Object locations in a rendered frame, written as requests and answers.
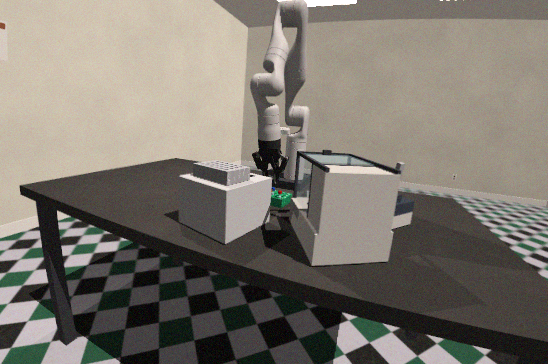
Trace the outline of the green tube rack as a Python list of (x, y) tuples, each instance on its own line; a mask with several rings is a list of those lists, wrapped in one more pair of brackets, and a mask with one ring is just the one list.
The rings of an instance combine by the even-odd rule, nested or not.
[(281, 198), (278, 198), (278, 191), (275, 190), (274, 195), (271, 196), (271, 204), (270, 205), (282, 208), (285, 205), (290, 203), (291, 197), (292, 197), (292, 194), (282, 192)]

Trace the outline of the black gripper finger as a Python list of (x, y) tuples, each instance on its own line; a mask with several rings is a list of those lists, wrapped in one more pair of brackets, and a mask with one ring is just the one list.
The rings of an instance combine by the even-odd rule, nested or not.
[(260, 155), (257, 151), (252, 154), (252, 157), (253, 157), (254, 162), (257, 166), (257, 169), (262, 170), (263, 176), (269, 177), (268, 170), (267, 170), (269, 163), (265, 163), (266, 162), (266, 154), (264, 153), (262, 155), (262, 160), (261, 160)]
[(275, 184), (279, 181), (279, 173), (281, 173), (282, 171), (285, 170), (285, 167), (286, 167), (287, 162), (289, 160), (289, 156), (284, 156), (283, 154), (280, 153), (280, 158), (281, 158), (281, 165), (279, 167), (279, 160), (277, 162), (274, 162), (273, 155), (269, 155), (271, 166), (272, 166), (273, 172), (274, 172), (273, 180), (274, 180)]

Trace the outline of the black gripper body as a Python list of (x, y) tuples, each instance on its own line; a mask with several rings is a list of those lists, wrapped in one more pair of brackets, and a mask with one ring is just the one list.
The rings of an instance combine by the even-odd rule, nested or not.
[[(269, 155), (273, 155), (274, 157), (274, 162), (277, 162), (280, 158), (280, 153), (282, 154), (281, 152), (281, 138), (278, 139), (278, 140), (274, 140), (274, 141), (262, 141), (262, 140), (259, 140), (258, 139), (258, 147), (259, 147), (259, 155), (261, 156), (262, 158), (262, 155), (265, 153), (266, 154), (266, 162), (265, 163), (270, 163), (270, 159), (269, 159)], [(267, 150), (261, 150), (261, 149), (267, 149)], [(272, 150), (270, 150), (272, 149)], [(269, 151), (270, 150), (270, 151)]]

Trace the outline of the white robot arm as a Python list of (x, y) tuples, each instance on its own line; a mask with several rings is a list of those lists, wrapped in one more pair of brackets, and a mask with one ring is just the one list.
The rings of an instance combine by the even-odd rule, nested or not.
[[(276, 7), (271, 39), (263, 61), (263, 67), (269, 73), (255, 74), (250, 82), (258, 115), (258, 139), (274, 141), (280, 139), (281, 135), (288, 134), (285, 156), (289, 156), (289, 160), (284, 170), (284, 178), (289, 180), (295, 180), (297, 151), (306, 151), (309, 108), (293, 106), (293, 100), (306, 81), (307, 25), (306, 0), (280, 1)], [(296, 40), (290, 51), (282, 32), (283, 27), (297, 28)], [(299, 131), (292, 134), (289, 128), (280, 127), (279, 107), (266, 99), (266, 96), (279, 96), (284, 90), (284, 83), (285, 123), (300, 127)]]

